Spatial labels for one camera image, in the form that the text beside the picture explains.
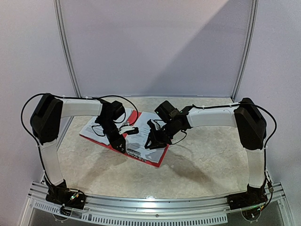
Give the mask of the stack of printed papers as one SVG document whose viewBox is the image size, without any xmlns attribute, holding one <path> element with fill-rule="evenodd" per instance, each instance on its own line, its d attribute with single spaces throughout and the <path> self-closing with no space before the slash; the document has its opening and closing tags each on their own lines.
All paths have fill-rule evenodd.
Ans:
<svg viewBox="0 0 301 226">
<path fill-rule="evenodd" d="M 155 113 L 142 112 L 135 123 L 135 126 L 139 128 L 139 133 L 126 136 L 126 151 L 127 149 L 138 151 L 141 153 L 141 157 L 146 160 L 145 162 L 159 167 L 166 149 L 159 148 L 150 150 L 144 148 L 150 132 L 150 127 L 147 124 L 147 121 L 150 119 L 157 121 L 161 126 L 164 125 L 164 122 Z"/>
</svg>

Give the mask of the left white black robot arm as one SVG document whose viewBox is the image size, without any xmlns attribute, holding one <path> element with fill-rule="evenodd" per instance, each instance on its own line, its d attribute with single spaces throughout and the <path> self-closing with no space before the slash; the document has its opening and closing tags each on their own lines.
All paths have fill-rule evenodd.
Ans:
<svg viewBox="0 0 301 226">
<path fill-rule="evenodd" d="M 110 103 L 101 98 L 58 98 L 50 94 L 42 95 L 30 118 L 30 125 L 33 136 L 38 142 L 47 186 L 55 187 L 51 195 L 59 204 L 66 204 L 70 200 L 69 192 L 58 186 L 64 183 L 56 147 L 61 119 L 95 116 L 96 123 L 102 127 L 111 147 L 124 153 L 126 141 L 115 124 L 115 121 L 124 113 L 125 109 L 119 101 Z"/>
</svg>

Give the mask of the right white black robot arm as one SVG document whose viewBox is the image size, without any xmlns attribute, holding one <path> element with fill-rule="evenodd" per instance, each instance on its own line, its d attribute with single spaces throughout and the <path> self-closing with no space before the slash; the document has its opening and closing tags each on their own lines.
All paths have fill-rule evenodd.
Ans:
<svg viewBox="0 0 301 226">
<path fill-rule="evenodd" d="M 175 108 L 169 101 L 164 101 L 155 113 L 164 122 L 164 126 L 157 129 L 152 120 L 148 120 L 150 127 L 146 149 L 165 148 L 171 145 L 174 135 L 188 129 L 202 126 L 228 126 L 238 130 L 241 145 L 247 153 L 249 166 L 249 180 L 247 192 L 243 201 L 247 205 L 254 205 L 261 198 L 260 189 L 264 188 L 265 154 L 267 123 L 258 107 L 249 98 L 242 101 L 216 106 L 189 105 L 182 110 Z"/>
</svg>

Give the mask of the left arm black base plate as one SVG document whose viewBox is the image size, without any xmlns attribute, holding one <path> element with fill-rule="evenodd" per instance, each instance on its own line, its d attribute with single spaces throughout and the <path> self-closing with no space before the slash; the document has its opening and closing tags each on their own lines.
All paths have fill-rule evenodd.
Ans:
<svg viewBox="0 0 301 226">
<path fill-rule="evenodd" d="M 76 189 L 69 189 L 59 186 L 49 187 L 46 201 L 65 207 L 83 210 L 87 196 Z"/>
</svg>

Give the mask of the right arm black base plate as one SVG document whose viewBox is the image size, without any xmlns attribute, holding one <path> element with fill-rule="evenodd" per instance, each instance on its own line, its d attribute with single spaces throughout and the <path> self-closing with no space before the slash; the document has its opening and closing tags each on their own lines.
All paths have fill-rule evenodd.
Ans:
<svg viewBox="0 0 301 226">
<path fill-rule="evenodd" d="M 266 202 L 267 200 L 268 198 L 266 194 L 256 194 L 248 192 L 231 194 L 227 196 L 227 203 L 231 210 L 259 205 L 260 203 Z"/>
</svg>

